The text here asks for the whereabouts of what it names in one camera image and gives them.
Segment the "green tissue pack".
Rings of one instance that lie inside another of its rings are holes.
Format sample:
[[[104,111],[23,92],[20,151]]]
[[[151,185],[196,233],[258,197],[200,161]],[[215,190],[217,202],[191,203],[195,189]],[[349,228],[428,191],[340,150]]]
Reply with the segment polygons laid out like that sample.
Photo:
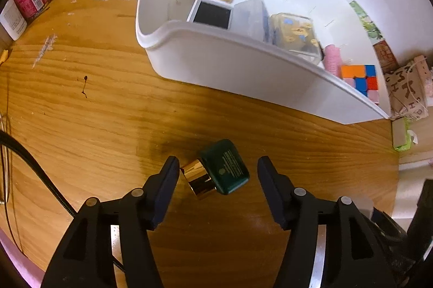
[[[412,145],[418,144],[418,137],[410,129],[410,123],[406,117],[392,121],[391,128],[393,136],[393,148],[397,152],[408,151]]]

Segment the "clear plastic box white spots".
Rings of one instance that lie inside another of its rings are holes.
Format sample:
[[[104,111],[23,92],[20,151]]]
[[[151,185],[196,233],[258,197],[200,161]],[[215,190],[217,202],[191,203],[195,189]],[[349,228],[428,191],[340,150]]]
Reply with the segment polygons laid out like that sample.
[[[271,43],[292,55],[318,65],[322,49],[310,18],[289,13],[278,13],[269,18]]]

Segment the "white spray bottle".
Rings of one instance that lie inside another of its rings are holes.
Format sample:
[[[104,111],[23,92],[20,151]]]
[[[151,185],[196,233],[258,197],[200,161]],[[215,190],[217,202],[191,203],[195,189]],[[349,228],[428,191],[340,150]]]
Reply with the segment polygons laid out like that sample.
[[[8,0],[1,11],[1,25],[13,41],[17,41],[26,30],[27,22],[14,0]]]

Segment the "letter print fabric bag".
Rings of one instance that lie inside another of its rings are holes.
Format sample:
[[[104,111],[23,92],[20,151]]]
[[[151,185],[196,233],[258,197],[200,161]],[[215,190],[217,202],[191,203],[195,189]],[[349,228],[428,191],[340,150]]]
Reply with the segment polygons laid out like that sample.
[[[406,117],[417,121],[429,116],[426,91],[432,86],[427,58],[417,55],[391,73],[385,73],[385,83],[391,104],[391,119]]]

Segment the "brown cardboard piece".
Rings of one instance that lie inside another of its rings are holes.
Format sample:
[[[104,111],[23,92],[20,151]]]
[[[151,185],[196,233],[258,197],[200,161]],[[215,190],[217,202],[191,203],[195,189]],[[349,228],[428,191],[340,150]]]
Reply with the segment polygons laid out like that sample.
[[[382,68],[383,73],[391,73],[394,70],[399,68],[399,64],[396,61],[396,57],[394,56],[391,48],[385,40],[377,42],[373,45],[373,49],[375,50],[376,56],[379,60],[380,67]]]

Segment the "white instant camera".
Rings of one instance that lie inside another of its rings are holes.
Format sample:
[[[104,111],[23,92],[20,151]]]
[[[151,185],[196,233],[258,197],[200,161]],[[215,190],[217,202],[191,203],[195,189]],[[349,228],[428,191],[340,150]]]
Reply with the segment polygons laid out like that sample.
[[[195,0],[186,21],[229,30],[232,17],[233,6],[224,1]]]

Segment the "green perfume bottle gold cap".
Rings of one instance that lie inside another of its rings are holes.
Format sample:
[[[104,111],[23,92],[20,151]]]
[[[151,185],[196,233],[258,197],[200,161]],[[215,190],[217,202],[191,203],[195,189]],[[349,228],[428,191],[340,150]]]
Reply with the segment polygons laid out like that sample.
[[[229,139],[200,150],[193,161],[181,167],[181,172],[198,199],[214,191],[227,196],[250,179],[244,161]]]

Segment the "white plastic storage bin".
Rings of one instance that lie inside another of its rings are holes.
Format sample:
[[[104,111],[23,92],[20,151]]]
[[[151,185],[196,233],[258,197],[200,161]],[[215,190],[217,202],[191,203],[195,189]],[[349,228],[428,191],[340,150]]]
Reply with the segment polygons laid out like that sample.
[[[382,72],[371,100],[322,66],[330,45],[345,63],[379,66],[346,0],[138,0],[136,38],[163,78],[343,125],[391,114]]]

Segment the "pink hair roller brush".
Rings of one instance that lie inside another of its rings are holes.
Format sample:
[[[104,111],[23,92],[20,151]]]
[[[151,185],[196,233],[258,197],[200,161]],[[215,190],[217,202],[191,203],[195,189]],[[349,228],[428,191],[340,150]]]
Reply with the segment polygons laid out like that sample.
[[[323,65],[326,71],[338,78],[341,77],[341,66],[343,65],[343,61],[339,47],[335,45],[328,45],[325,47]]]

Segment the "blue labelled floss box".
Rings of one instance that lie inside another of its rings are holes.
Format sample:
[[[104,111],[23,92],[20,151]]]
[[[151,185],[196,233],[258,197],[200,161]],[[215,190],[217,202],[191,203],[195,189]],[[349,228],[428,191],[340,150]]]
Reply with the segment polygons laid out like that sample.
[[[251,39],[269,41],[269,14],[263,0],[248,0],[233,7],[230,31]]]

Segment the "multicolour puzzle cube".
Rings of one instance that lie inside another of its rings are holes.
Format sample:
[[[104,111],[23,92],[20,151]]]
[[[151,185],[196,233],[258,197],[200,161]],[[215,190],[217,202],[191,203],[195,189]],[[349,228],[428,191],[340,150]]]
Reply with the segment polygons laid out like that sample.
[[[379,104],[379,83],[376,68],[370,64],[343,65],[340,75],[344,82],[366,96],[370,101]]]

